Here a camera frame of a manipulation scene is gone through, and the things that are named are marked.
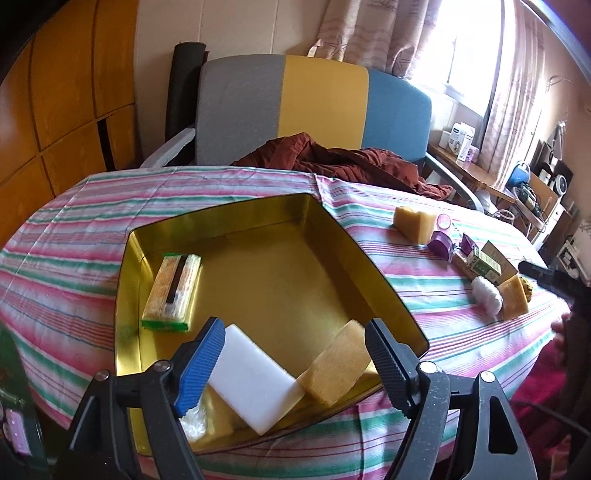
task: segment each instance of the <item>white sponge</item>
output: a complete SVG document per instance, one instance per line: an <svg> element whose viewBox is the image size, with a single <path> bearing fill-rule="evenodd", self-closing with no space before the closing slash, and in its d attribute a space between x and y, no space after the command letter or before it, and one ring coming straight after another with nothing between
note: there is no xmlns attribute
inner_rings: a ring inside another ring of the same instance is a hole
<svg viewBox="0 0 591 480"><path fill-rule="evenodd" d="M259 435L264 435L304 396L296 379L236 325L226 328L226 342L209 384Z"/></svg>
<svg viewBox="0 0 591 480"><path fill-rule="evenodd" d="M494 317L501 311L503 297L501 292L484 277L476 277L472 280L472 294L478 305L482 305L487 314Z"/></svg>

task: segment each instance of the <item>metal armrest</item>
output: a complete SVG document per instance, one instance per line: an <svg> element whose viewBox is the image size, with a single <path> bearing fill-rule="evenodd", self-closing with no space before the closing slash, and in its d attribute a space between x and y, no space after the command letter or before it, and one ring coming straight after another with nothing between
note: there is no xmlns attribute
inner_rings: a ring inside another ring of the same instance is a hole
<svg viewBox="0 0 591 480"><path fill-rule="evenodd" d="M480 213L484 213L480 200L472 193L468 187L466 187L460 179L458 179L446 166L444 166L439 160L436 160L431 155L425 156L425 163L429 165L433 171L444 178L449 185L456 189L457 194L465 199L469 209L478 210Z"/></svg>
<svg viewBox="0 0 591 480"><path fill-rule="evenodd" d="M152 153L139 166L140 168L165 167L166 164L177 156L183 147L195 138L195 126L192 125L168 140L162 147Z"/></svg>

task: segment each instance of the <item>blue cushion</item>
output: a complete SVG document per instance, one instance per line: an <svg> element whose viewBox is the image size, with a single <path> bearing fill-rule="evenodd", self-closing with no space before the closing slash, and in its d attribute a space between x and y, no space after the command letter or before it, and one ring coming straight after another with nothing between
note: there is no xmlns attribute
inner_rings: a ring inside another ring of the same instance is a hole
<svg viewBox="0 0 591 480"><path fill-rule="evenodd" d="M361 148L391 150L418 162L427 154L431 99L406 80L369 70L368 107Z"/></svg>

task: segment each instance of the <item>chair backrest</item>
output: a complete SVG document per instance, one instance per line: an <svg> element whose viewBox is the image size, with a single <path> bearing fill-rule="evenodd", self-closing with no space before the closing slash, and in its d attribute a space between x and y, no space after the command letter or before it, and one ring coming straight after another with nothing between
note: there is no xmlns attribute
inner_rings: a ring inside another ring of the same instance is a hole
<svg viewBox="0 0 591 480"><path fill-rule="evenodd" d="M277 137L306 132L324 147L425 157L430 98L406 80L334 60L243 55L202 68L198 165L228 165Z"/></svg>

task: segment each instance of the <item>pink cloth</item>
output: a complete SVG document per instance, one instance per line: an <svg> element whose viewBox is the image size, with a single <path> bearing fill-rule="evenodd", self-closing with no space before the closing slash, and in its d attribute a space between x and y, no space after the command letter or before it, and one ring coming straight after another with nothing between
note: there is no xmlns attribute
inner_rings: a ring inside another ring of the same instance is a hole
<svg viewBox="0 0 591 480"><path fill-rule="evenodd" d="M511 398L511 406L536 465L549 463L566 430L558 420L518 402L527 401L556 410L566 380L566 369L557 362L558 353L555 341L551 340L542 348L531 372Z"/></svg>

